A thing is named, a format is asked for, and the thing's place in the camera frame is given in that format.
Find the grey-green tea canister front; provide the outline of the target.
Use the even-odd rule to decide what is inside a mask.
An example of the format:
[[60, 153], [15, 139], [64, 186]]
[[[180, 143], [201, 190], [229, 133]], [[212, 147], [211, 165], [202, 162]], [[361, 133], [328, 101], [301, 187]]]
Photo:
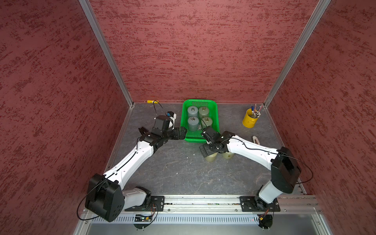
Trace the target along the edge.
[[195, 132], [198, 130], [199, 127], [199, 119], [198, 117], [191, 116], [187, 120], [188, 129], [191, 132]]

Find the yellow-green tea canister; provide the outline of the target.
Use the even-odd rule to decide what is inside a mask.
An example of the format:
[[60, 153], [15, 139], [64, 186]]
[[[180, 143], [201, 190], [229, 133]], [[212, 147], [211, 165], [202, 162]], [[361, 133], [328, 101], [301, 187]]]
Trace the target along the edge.
[[222, 153], [222, 157], [224, 158], [224, 159], [226, 159], [226, 160], [230, 160], [230, 159], [232, 159], [233, 157], [234, 157], [234, 153], [232, 153], [232, 152], [224, 152], [224, 153]]

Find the grey-green tea canister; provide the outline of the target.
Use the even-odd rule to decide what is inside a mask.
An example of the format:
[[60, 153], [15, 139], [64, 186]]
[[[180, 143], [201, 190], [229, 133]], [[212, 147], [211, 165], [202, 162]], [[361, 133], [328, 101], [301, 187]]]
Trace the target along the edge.
[[188, 129], [191, 132], [195, 132], [198, 130], [199, 127], [199, 119], [198, 117], [191, 116], [187, 120]]
[[199, 108], [198, 116], [199, 116], [200, 119], [205, 118], [205, 117], [209, 117], [209, 115], [210, 115], [210, 110], [209, 110], [208, 107], [203, 106], [203, 107]]

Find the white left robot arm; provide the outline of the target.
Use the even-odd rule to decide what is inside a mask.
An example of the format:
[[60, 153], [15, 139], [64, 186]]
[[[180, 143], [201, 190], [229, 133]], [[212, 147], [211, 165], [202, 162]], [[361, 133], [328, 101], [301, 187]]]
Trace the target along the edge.
[[173, 128], [155, 135], [144, 127], [137, 138], [136, 146], [117, 165], [103, 175], [95, 174], [90, 180], [86, 196], [82, 199], [85, 208], [108, 222], [114, 221], [125, 210], [145, 203], [148, 196], [146, 189], [136, 187], [123, 191], [126, 183], [136, 170], [150, 158], [156, 150], [169, 140], [183, 140], [185, 127]]

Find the green tea canister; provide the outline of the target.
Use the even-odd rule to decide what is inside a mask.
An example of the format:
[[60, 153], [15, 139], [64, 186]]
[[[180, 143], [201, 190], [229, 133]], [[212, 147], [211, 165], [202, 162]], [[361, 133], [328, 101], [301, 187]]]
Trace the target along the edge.
[[213, 121], [210, 117], [203, 117], [201, 119], [201, 125], [202, 125], [202, 129], [205, 129], [207, 127], [211, 127], [213, 124]]

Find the beige tea canister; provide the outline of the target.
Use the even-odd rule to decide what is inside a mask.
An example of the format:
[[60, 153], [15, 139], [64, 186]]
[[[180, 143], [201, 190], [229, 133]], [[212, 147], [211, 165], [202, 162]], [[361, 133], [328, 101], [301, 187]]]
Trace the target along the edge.
[[207, 162], [213, 162], [213, 161], [216, 160], [216, 157], [217, 157], [217, 153], [214, 153], [214, 154], [208, 155], [208, 156], [205, 157], [204, 159], [205, 159]]

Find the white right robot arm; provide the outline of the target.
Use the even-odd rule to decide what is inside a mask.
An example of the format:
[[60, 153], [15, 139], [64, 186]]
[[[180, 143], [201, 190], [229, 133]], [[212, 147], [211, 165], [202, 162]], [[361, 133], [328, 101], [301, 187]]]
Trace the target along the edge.
[[283, 193], [293, 192], [302, 172], [297, 159], [290, 156], [288, 148], [268, 148], [247, 141], [232, 132], [222, 134], [211, 127], [203, 129], [201, 136], [206, 143], [200, 147], [204, 158], [214, 153], [234, 153], [259, 163], [271, 172], [271, 179], [263, 185], [254, 198], [259, 210], [268, 209]]

